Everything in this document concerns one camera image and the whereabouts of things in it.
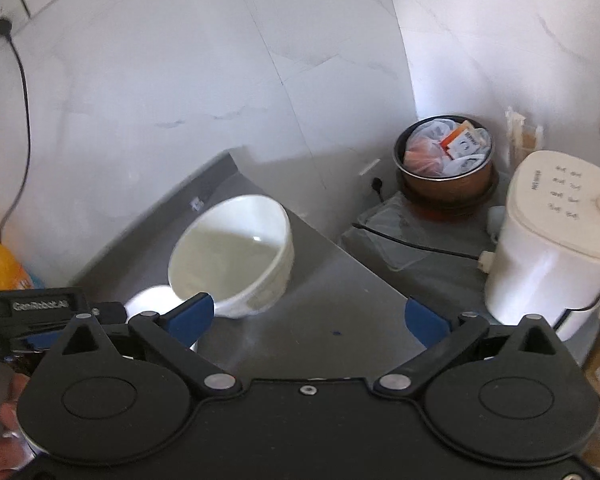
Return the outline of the person's left hand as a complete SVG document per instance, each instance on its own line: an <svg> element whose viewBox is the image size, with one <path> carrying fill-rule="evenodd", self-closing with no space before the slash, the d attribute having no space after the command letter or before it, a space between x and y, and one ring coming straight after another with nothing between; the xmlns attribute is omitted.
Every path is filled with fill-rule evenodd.
<svg viewBox="0 0 600 480"><path fill-rule="evenodd" d="M19 425L15 403L5 403L0 408L0 419L7 432L0 437L0 480L9 479L27 466L33 453L23 437L18 436Z"/></svg>

